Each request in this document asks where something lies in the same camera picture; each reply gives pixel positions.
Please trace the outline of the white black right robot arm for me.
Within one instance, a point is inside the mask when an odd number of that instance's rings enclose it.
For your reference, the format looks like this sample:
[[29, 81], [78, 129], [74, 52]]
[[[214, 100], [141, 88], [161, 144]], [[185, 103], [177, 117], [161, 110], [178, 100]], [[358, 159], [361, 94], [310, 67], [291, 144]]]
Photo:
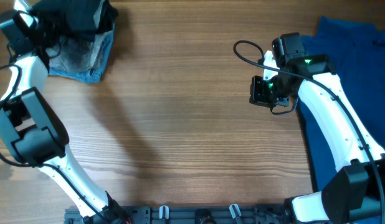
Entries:
[[310, 110], [330, 148], [336, 174], [316, 193], [288, 198], [287, 223], [353, 223], [379, 217], [385, 223], [385, 150], [368, 133], [326, 55], [300, 53], [254, 63], [250, 103], [274, 109], [300, 100]]

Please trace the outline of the black shorts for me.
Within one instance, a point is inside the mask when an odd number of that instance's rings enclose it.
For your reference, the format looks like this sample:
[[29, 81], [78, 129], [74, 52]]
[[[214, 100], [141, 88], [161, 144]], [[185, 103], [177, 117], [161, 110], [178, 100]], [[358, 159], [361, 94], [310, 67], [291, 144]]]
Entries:
[[88, 42], [113, 30], [118, 17], [109, 0], [42, 0], [31, 13], [58, 35]]

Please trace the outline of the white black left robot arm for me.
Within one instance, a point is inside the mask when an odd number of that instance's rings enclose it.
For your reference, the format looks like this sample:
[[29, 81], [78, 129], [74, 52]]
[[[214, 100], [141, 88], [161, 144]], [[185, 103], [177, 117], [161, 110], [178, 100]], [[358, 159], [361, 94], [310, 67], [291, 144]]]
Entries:
[[82, 223], [131, 223], [131, 217], [83, 170], [72, 154], [69, 135], [41, 94], [49, 74], [42, 21], [22, 10], [0, 15], [0, 29], [15, 56], [6, 65], [12, 76], [0, 99], [0, 137], [14, 167], [38, 168], [76, 204]]

